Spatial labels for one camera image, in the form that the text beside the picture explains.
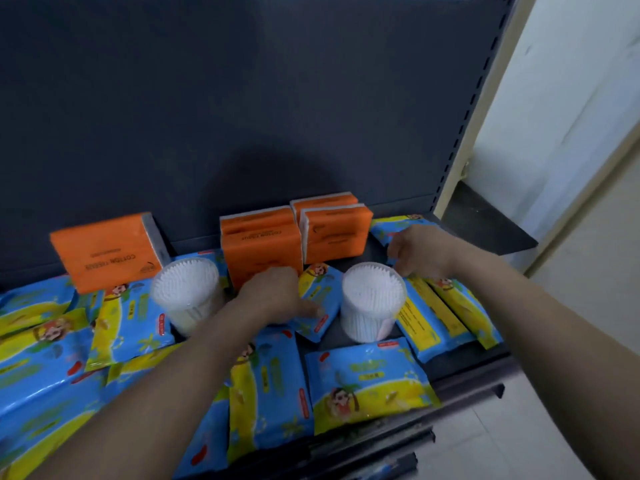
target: clear plastic container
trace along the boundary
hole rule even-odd
[[[383,340],[405,300],[406,286],[393,268],[376,262],[356,264],[342,278],[340,323],[356,342]]]
[[[151,298],[185,337],[225,304],[218,268],[212,261],[197,257],[172,262],[156,274]]]

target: red label on packaging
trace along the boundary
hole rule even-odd
[[[380,348],[384,348],[384,347],[396,347],[400,345],[400,342],[396,342],[395,340],[393,342],[382,342],[381,344],[378,344],[378,347]]]
[[[320,320],[320,322],[318,322],[318,325],[316,325],[314,331],[316,333],[318,333],[320,331],[320,329],[322,328],[322,325],[324,325],[327,320],[329,320],[329,315],[325,315],[324,317],[322,317],[322,320]]]
[[[300,388],[300,407],[302,408],[302,416],[309,419],[309,406],[307,405],[307,396],[305,390]]]
[[[158,317],[158,333],[164,335],[164,313]]]

